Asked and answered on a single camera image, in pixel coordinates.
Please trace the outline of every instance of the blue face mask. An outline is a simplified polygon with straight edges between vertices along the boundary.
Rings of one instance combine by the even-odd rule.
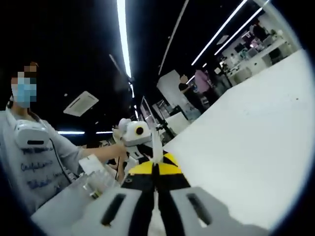
[[[23,108],[29,108],[31,102],[36,102],[36,84],[32,78],[18,78],[18,84],[11,85],[14,101]]]

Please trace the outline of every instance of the black ceiling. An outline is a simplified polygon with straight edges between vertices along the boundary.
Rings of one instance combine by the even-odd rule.
[[[184,0],[127,0],[126,26],[136,101],[145,94],[152,102],[159,66]],[[176,69],[192,75],[191,63],[232,13],[240,0],[190,0],[168,51],[162,73]],[[211,61],[216,42],[232,35],[258,6],[249,0],[197,64]],[[1,108],[10,96],[6,73],[13,64],[36,61],[37,103],[33,109],[57,130],[106,131],[133,114],[135,101],[127,78],[119,75],[112,54],[125,69],[115,0],[11,1],[1,14]],[[87,90],[100,101],[81,117],[63,114]]]

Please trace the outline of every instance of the gray shirt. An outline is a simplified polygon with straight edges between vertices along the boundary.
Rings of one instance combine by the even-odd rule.
[[[44,123],[62,164],[77,173],[82,149],[58,134],[48,122]],[[0,163],[12,190],[30,214],[69,185],[52,142],[49,141],[46,148],[19,149],[5,112],[0,112]]]

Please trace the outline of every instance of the robot eye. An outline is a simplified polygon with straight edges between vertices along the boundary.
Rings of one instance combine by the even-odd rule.
[[[143,128],[142,128],[142,127],[138,127],[138,128],[136,129],[136,134],[137,134],[137,135],[143,134]]]

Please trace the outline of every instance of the pink shirt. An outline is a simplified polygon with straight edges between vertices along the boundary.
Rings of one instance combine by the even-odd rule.
[[[195,84],[199,92],[203,93],[210,88],[208,84],[208,76],[203,73],[201,70],[196,70],[195,73]]]

